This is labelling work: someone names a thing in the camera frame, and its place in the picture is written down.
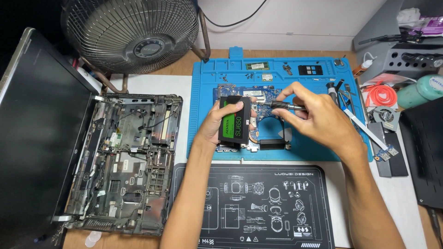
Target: man's right hand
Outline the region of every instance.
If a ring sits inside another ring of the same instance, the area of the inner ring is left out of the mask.
[[[367,151],[360,135],[349,118],[340,110],[327,94],[315,94],[299,82],[285,88],[277,97],[284,101],[295,94],[295,105],[304,105],[306,111],[295,111],[295,115],[286,109],[274,109],[272,113],[282,117],[293,125],[301,134],[312,138],[334,151],[340,158],[345,155],[361,155]]]

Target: ssd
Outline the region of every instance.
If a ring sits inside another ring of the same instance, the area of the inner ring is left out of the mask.
[[[243,101],[243,109],[236,113],[228,114],[221,120],[218,131],[218,139],[224,142],[247,144],[249,137],[249,120],[251,118],[251,98],[232,95],[220,97],[220,108],[229,104]]]

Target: precision screwdriver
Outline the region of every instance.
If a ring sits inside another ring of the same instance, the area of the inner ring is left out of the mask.
[[[253,103],[253,104],[258,104],[258,105],[265,105],[265,106],[269,106],[272,109],[275,108],[283,108],[286,110],[300,110],[300,111],[306,111],[306,108],[304,106],[298,106],[298,105],[293,105],[289,102],[283,102],[283,101],[267,101],[267,102],[260,102],[260,103]]]

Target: fan hub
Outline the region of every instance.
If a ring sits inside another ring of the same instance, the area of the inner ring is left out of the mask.
[[[138,43],[134,54],[140,58],[148,58],[159,54],[164,49],[165,42],[161,39],[147,39]]]

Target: fan grille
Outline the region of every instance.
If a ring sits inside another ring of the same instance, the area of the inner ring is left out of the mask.
[[[192,0],[71,0],[66,36],[91,64],[111,73],[155,71],[194,44],[198,14]]]

